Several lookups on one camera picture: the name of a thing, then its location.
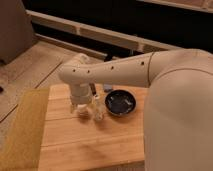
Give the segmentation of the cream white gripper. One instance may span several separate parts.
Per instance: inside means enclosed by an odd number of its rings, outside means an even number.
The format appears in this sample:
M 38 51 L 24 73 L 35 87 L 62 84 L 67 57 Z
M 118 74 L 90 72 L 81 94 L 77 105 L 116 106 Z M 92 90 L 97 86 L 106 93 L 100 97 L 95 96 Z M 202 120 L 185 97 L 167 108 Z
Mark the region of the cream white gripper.
M 88 84 L 70 85 L 70 113 L 75 112 L 75 105 L 77 106 L 78 115 L 81 117 L 89 117 L 88 108 L 86 104 L 92 101 L 92 92 Z

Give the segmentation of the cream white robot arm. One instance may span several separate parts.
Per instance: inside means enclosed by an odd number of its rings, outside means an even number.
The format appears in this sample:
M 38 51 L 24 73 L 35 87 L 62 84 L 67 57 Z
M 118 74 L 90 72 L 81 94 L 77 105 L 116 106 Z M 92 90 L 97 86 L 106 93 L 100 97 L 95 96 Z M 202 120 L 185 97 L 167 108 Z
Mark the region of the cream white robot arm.
M 91 64 L 78 54 L 59 77 L 75 105 L 90 101 L 90 83 L 146 87 L 146 171 L 213 171 L 213 54 L 179 49 Z

